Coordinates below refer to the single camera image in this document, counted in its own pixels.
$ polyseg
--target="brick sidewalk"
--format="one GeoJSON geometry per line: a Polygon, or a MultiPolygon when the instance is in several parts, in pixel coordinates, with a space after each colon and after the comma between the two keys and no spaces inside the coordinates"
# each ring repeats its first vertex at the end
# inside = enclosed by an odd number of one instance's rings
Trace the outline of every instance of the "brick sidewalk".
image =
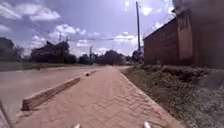
{"type": "Polygon", "coordinates": [[[121,73],[106,67],[37,107],[16,128],[168,128],[154,102],[131,86],[121,73]]]}

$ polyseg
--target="concrete curb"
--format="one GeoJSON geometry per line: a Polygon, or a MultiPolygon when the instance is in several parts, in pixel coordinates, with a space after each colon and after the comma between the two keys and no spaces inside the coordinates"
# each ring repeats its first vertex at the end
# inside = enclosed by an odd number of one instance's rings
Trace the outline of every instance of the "concrete curb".
{"type": "Polygon", "coordinates": [[[146,95],[142,90],[140,90],[137,86],[135,86],[123,73],[121,76],[128,82],[130,86],[136,88],[140,94],[144,95],[150,103],[153,103],[152,107],[159,112],[159,114],[166,120],[168,126],[166,128],[185,128],[183,124],[177,121],[174,117],[172,117],[166,110],[164,110],[161,106],[159,106],[154,100],[152,100],[148,95],[146,95]]]}
{"type": "Polygon", "coordinates": [[[87,72],[87,73],[85,73],[85,76],[91,76],[91,75],[93,75],[96,72],[97,72],[97,70],[93,70],[93,71],[87,72]]]}
{"type": "Polygon", "coordinates": [[[62,85],[49,88],[47,90],[38,92],[33,94],[32,96],[23,99],[22,101],[22,111],[30,111],[36,106],[42,104],[46,100],[50,99],[51,97],[55,96],[56,94],[60,93],[61,91],[73,86],[74,84],[81,81],[81,77],[77,77],[75,79],[69,80],[62,85]]]}

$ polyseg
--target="road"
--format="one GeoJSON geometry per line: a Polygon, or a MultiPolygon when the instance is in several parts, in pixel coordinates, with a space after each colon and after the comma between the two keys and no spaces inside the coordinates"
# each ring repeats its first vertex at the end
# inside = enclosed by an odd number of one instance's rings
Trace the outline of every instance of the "road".
{"type": "Polygon", "coordinates": [[[10,120],[16,120],[23,98],[49,87],[60,85],[92,68],[67,67],[40,71],[0,72],[0,98],[10,120]]]}

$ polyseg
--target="building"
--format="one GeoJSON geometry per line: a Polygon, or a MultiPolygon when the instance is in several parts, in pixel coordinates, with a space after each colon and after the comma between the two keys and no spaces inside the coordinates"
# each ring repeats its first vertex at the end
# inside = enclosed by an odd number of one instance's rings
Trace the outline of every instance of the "building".
{"type": "Polygon", "coordinates": [[[224,68],[224,1],[173,0],[173,3],[176,18],[144,39],[145,63],[162,61],[224,68]]]}
{"type": "Polygon", "coordinates": [[[191,64],[193,50],[188,12],[182,12],[143,41],[145,64],[191,64]]]}

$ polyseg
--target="green grass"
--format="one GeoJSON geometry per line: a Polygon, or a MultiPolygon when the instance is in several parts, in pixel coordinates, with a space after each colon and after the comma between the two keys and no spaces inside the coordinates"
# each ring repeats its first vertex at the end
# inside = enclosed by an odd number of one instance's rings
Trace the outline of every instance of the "green grass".
{"type": "Polygon", "coordinates": [[[187,128],[224,126],[224,72],[142,66],[124,74],[187,128]]]}

